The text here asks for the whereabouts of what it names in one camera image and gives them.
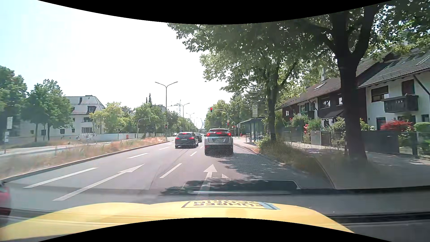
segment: hood sticker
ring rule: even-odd
[[[201,200],[185,203],[182,208],[259,208],[280,210],[268,202],[253,202],[242,200]]]

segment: car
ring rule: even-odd
[[[205,155],[217,152],[221,155],[233,155],[233,138],[228,129],[210,129],[205,134]]]
[[[197,136],[197,138],[199,140],[199,143],[203,142],[202,134],[201,133],[195,133],[195,134],[196,134],[196,136]]]
[[[175,149],[179,147],[196,148],[199,146],[199,139],[194,132],[181,132],[175,138]]]
[[[11,198],[9,188],[0,181],[0,226],[5,226],[11,212]]]

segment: dark suv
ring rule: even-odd
[[[203,135],[201,133],[195,133],[197,136],[197,139],[199,140],[199,143],[203,141]]]
[[[175,138],[175,149],[178,147],[196,148],[199,146],[199,139],[193,132],[181,132]]]

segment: yellow car hood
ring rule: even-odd
[[[238,200],[203,200],[158,204],[111,202],[52,212],[0,228],[0,240],[80,233],[110,226],[163,219],[231,217],[302,223],[352,233],[312,209]]]

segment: building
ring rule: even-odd
[[[417,50],[388,65],[359,88],[365,89],[367,123],[377,130],[390,120],[429,122],[430,52]]]
[[[51,127],[49,136],[51,139],[71,138],[86,134],[104,133],[102,126],[93,124],[89,114],[95,111],[102,110],[105,106],[93,95],[85,96],[67,96],[73,106],[73,111],[70,114],[72,118],[71,126],[68,128],[54,129]],[[45,140],[47,137],[46,125],[39,124],[37,130],[38,140]],[[19,136],[14,139],[19,140],[18,143],[29,142],[34,139],[36,125],[28,121],[19,123]]]
[[[393,59],[394,55],[387,53],[384,55],[384,60]],[[379,63],[371,58],[363,59],[356,71],[357,86],[363,84],[375,73],[378,73],[386,64]],[[366,110],[366,91],[359,89],[359,116],[363,120],[367,120]],[[306,114],[310,118],[320,118],[323,127],[328,127],[336,122],[336,117],[342,117],[343,102],[341,93],[340,78],[327,78],[324,70],[321,74],[321,82],[307,87],[306,91],[298,97],[288,99],[284,104],[276,110],[282,109],[283,117],[286,120],[293,118],[294,114]]]

